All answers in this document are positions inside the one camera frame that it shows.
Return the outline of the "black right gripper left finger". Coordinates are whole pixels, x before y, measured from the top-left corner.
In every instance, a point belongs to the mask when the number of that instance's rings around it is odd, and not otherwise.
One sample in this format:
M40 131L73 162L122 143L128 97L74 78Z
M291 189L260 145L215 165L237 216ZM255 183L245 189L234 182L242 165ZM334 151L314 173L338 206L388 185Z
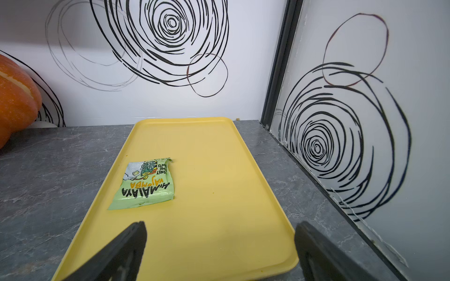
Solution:
M143 259L146 240L145 223L134 222L65 279L135 281Z

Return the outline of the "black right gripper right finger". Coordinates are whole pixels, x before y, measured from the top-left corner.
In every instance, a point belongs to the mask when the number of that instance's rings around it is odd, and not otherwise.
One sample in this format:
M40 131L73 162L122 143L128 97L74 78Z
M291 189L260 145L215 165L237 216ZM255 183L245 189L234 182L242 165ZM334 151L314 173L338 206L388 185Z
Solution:
M306 281L375 281L310 223L295 227L295 248Z

